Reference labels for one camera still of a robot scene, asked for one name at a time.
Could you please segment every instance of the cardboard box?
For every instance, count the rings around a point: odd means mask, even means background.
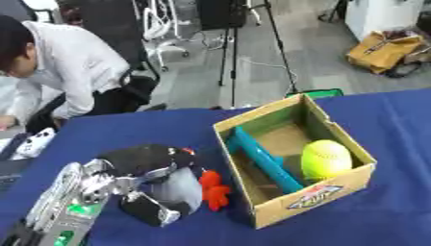
[[[283,194],[243,151],[234,155],[228,152],[226,140],[236,126],[242,126],[272,155],[283,157],[284,167],[302,184],[307,181],[300,168],[301,153],[314,140],[333,139],[344,145],[352,154],[354,168],[295,193]],[[214,129],[256,229],[365,188],[375,168],[376,160],[304,94],[218,122]]]

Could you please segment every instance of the green object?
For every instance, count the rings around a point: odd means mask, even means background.
[[[318,140],[305,146],[301,169],[306,179],[321,181],[352,169],[350,152],[333,140]]]
[[[86,215],[93,216],[100,211],[100,205],[83,206],[80,204],[71,204],[67,206],[67,213],[71,215]]]
[[[301,93],[307,94],[312,99],[333,97],[333,96],[344,96],[344,93],[342,93],[342,90],[339,88],[305,90],[305,91],[301,91]],[[286,95],[286,97],[290,97],[293,95],[294,93],[289,93]]]
[[[63,231],[54,242],[54,246],[67,246],[72,240],[73,235],[75,235],[73,231]]]

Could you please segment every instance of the white chair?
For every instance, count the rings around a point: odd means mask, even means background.
[[[253,6],[251,5],[251,0],[247,0],[246,6],[250,10],[251,14],[253,14],[254,18],[256,19],[256,25],[258,26],[262,25],[261,16],[255,9],[253,9]]]
[[[180,51],[183,57],[190,55],[185,48],[176,44],[181,40],[179,34],[180,21],[173,0],[151,0],[142,13],[143,38],[149,57],[157,56],[163,72],[169,70],[165,65],[163,53]],[[168,35],[174,38],[165,39]]]
[[[62,23],[59,5],[55,0],[21,0],[28,8],[32,9],[38,21]]]

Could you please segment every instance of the blue tablecloth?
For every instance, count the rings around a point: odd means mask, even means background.
[[[232,212],[197,213],[164,229],[122,213],[116,199],[93,227],[91,245],[430,245],[431,90],[327,98],[319,103],[377,159],[369,188],[255,231]],[[142,143],[188,146],[225,176],[212,124],[239,111],[178,110],[84,117],[69,122],[0,200],[0,236],[27,213],[61,168]]]

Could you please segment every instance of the softball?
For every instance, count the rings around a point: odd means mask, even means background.
[[[352,158],[347,148],[338,142],[318,140],[305,146],[301,169],[309,180],[325,180],[352,169]]]

